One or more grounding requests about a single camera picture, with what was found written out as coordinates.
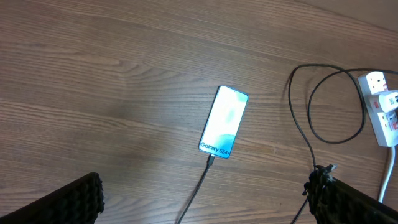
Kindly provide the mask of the white power strip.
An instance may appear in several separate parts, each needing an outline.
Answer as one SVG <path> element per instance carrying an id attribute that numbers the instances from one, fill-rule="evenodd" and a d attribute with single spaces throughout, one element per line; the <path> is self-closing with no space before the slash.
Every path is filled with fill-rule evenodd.
<path id="1" fill-rule="evenodd" d="M 388 89 L 383 72 L 370 72 L 358 78 L 364 96 L 366 108 L 376 135 L 377 142 L 383 147 L 397 145 L 397 109 L 388 113 L 377 113 L 372 110 L 369 97 Z"/>

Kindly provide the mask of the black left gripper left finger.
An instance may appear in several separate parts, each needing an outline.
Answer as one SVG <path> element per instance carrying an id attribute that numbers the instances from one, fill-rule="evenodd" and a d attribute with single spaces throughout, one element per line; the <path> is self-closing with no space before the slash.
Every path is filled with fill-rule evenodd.
<path id="1" fill-rule="evenodd" d="M 2 224 L 92 224 L 104 211 L 99 174 L 91 172 L 1 217 Z"/>

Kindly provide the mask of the black smartphone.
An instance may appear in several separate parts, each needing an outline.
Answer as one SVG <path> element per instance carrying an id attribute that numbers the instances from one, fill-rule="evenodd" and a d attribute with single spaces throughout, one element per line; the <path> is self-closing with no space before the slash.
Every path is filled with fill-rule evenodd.
<path id="1" fill-rule="evenodd" d="M 229 86 L 219 86 L 199 143 L 199 150 L 229 159 L 247 103 L 247 94 Z"/>

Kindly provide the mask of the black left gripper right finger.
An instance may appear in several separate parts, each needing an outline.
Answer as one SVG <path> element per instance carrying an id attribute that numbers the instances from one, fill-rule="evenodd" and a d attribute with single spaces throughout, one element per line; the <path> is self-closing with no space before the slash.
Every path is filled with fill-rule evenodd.
<path id="1" fill-rule="evenodd" d="M 333 177 L 335 165 L 317 165 L 304 184 L 318 224 L 397 224 L 397 211 Z"/>

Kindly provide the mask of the white charger adapter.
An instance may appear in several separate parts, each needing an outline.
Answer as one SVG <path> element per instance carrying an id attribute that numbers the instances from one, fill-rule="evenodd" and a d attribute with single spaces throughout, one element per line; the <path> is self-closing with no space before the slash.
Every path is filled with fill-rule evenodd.
<path id="1" fill-rule="evenodd" d="M 373 111 L 388 113 L 397 109 L 397 90 L 382 91 L 371 95 L 369 102 Z"/>

